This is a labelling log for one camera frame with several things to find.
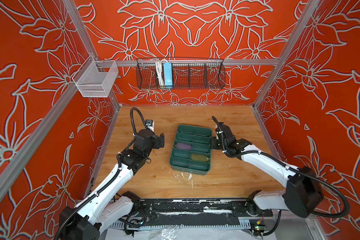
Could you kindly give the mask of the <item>green striped sock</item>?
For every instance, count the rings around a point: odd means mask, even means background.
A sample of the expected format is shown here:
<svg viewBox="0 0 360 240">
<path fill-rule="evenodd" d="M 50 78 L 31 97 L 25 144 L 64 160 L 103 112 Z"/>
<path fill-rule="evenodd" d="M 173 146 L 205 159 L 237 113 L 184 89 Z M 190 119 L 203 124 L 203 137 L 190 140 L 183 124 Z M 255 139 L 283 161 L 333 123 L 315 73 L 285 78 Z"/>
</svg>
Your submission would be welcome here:
<svg viewBox="0 0 360 240">
<path fill-rule="evenodd" d="M 190 159 L 192 161 L 203 162 L 203 163 L 208 163 L 210 161 L 210 158 L 208 156 L 201 154 L 194 154 L 194 153 L 191 154 Z"/>
</svg>

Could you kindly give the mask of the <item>purple striped sock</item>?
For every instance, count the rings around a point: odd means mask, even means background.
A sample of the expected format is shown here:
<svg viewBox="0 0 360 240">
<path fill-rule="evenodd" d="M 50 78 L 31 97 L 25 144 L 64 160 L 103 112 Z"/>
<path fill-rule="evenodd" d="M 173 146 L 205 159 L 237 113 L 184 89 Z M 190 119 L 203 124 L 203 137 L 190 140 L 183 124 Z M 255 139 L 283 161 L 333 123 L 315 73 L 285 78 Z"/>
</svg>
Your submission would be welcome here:
<svg viewBox="0 0 360 240">
<path fill-rule="evenodd" d="M 180 150 L 191 151 L 192 150 L 192 145 L 179 142 L 179 143 L 176 144 L 176 148 L 180 149 Z"/>
</svg>

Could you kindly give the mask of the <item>green compartment tray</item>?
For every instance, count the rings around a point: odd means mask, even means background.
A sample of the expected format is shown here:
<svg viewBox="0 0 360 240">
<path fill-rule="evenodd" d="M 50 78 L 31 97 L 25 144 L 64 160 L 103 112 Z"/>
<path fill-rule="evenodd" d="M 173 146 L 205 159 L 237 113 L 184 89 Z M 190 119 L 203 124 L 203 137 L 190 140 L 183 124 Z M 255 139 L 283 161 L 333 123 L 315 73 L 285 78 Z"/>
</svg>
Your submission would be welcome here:
<svg viewBox="0 0 360 240">
<path fill-rule="evenodd" d="M 212 130 L 208 128 L 184 124 L 179 125 L 169 160 L 171 168 L 179 172 L 205 176 L 211 169 L 212 135 Z M 176 144 L 179 142 L 192 145 L 192 150 L 177 149 Z M 190 159 L 192 153 L 208 156 L 210 161 L 208 163 L 192 161 Z"/>
</svg>

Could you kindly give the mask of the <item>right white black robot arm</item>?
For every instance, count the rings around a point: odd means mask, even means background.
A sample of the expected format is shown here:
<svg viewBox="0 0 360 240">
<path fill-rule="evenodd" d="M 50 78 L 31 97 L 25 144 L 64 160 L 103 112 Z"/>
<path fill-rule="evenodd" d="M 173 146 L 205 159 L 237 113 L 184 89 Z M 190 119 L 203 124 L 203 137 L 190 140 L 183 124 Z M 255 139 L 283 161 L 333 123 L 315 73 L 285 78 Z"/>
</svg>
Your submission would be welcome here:
<svg viewBox="0 0 360 240">
<path fill-rule="evenodd" d="M 260 150 L 245 139 L 236 139 L 229 126 L 212 117 L 216 123 L 218 148 L 228 158 L 236 158 L 262 170 L 284 188 L 284 193 L 257 192 L 254 202 L 260 209 L 288 210 L 300 218 L 316 216 L 336 219 L 349 214 L 350 204 L 347 198 L 335 186 L 319 179 L 309 167 L 303 168 L 284 163 L 270 154 Z M 324 200 L 322 187 L 334 192 L 343 203 L 343 209 L 338 213 L 322 213 L 316 207 Z"/>
</svg>

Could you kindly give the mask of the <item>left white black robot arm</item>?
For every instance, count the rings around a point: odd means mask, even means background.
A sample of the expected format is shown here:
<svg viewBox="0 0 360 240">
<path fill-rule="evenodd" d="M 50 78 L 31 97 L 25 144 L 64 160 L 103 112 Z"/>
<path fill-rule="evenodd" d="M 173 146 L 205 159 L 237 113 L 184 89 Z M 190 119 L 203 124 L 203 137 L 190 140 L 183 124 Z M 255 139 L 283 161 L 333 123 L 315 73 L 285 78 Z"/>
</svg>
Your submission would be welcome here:
<svg viewBox="0 0 360 240">
<path fill-rule="evenodd" d="M 153 149 L 165 146 L 164 134 L 156 135 L 148 126 L 137 131 L 134 112 L 144 123 L 146 120 L 137 108 L 131 108 L 130 118 L 133 140 L 116 155 L 117 163 L 108 176 L 74 208 L 66 207 L 59 217 L 56 240 L 97 240 L 116 221 L 133 212 L 138 197 L 134 194 L 121 196 L 110 204 L 113 197 L 144 164 L 150 160 Z"/>
</svg>

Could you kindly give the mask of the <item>light blue box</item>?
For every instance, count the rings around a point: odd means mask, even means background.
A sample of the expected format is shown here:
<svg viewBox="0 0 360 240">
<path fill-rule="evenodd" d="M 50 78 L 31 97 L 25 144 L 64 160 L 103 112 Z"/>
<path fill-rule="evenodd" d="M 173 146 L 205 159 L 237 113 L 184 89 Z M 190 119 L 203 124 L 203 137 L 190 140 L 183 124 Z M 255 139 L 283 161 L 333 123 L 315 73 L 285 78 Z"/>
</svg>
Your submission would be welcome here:
<svg viewBox="0 0 360 240">
<path fill-rule="evenodd" d="M 171 89 L 173 87 L 172 63 L 164 62 L 163 70 L 164 70 L 165 87 Z"/>
</svg>

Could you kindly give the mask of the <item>clear acrylic box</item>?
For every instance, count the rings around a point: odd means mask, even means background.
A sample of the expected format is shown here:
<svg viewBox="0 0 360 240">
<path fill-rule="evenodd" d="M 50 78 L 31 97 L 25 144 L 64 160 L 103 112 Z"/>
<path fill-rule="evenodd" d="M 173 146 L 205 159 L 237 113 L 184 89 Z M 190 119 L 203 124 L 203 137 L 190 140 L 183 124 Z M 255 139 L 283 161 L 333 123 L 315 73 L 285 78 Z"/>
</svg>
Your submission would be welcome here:
<svg viewBox="0 0 360 240">
<path fill-rule="evenodd" d="M 73 76 L 73 82 L 85 98 L 107 98 L 118 75 L 116 61 L 96 61 L 89 56 Z"/>
</svg>

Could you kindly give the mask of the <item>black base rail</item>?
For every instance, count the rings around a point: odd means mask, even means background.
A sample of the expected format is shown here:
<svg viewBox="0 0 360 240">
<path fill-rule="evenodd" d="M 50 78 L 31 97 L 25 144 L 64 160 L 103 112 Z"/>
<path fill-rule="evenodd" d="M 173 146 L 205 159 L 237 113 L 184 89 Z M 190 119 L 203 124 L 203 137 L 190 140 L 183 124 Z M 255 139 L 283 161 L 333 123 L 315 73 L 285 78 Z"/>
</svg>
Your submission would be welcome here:
<svg viewBox="0 0 360 240">
<path fill-rule="evenodd" d="M 245 230 L 265 226 L 273 219 L 270 210 L 252 210 L 246 199 L 141 199 L 140 209 L 147 223 L 128 230 L 156 230 L 163 228 L 216 228 Z"/>
</svg>

